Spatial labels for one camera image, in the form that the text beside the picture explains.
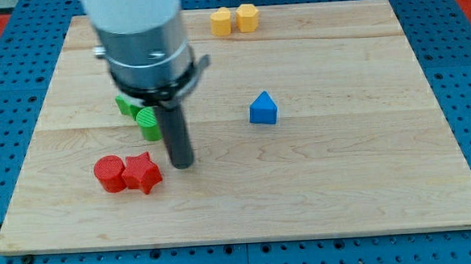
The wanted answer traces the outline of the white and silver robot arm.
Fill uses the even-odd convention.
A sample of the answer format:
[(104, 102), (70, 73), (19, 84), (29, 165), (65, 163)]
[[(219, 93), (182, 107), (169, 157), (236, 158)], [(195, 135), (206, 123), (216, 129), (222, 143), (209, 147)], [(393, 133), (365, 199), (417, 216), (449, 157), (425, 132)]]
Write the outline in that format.
[(124, 94), (172, 94), (194, 74), (181, 0), (80, 0)]

